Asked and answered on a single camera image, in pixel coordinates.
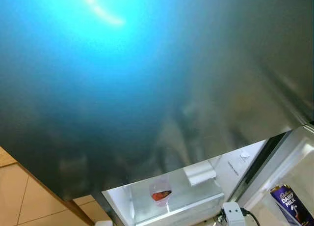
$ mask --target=open refrigerator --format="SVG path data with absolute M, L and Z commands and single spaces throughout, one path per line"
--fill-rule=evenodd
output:
M 216 225 L 213 218 L 224 202 L 237 201 L 262 226 L 288 226 L 269 191 L 289 184 L 314 215 L 314 127 L 305 125 L 279 139 L 270 152 L 263 151 L 269 143 L 263 140 L 102 194 L 119 218 L 117 225 L 211 226 Z M 265 161 L 256 168 L 261 159 Z M 152 187 L 160 188 L 160 184 L 171 194 L 158 204 L 152 198 Z M 250 216 L 246 223 L 256 225 Z

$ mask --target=tiled floor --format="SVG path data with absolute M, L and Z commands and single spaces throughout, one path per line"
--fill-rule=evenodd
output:
M 91 197 L 75 202 L 94 221 L 110 220 Z M 87 226 L 17 164 L 0 168 L 0 226 Z

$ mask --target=purple chocolate wrapper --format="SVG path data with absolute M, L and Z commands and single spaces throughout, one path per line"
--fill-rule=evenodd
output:
M 305 208 L 301 200 L 295 194 L 291 187 L 283 185 L 277 190 L 271 191 L 270 194 L 276 199 L 291 217 L 295 218 L 303 226 L 314 226 L 314 219 L 309 211 Z M 281 209 L 288 222 L 293 225 L 294 222 L 289 219 L 287 214 Z

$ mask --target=black cable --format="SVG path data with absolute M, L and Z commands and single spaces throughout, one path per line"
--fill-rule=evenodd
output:
M 246 210 L 246 209 L 244 209 L 244 208 L 240 208 L 240 209 L 241 209 L 241 212 L 242 212 L 242 214 L 243 214 L 244 217 L 245 217 L 246 215 L 252 216 L 253 219 L 255 220 L 256 224 L 257 224 L 258 226 L 261 226 L 261 225 L 260 225 L 260 222 L 257 220 L 257 218 L 255 217 L 255 215 L 254 215 L 251 211 Z

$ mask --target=cadbury dairy milk bar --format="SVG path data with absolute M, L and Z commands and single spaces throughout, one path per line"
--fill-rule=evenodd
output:
M 282 206 L 279 208 L 291 225 L 296 225 L 292 219 L 294 218 L 302 226 L 314 226 L 313 217 L 289 185 L 276 186 L 270 190 L 270 194 L 276 199 L 277 204 Z

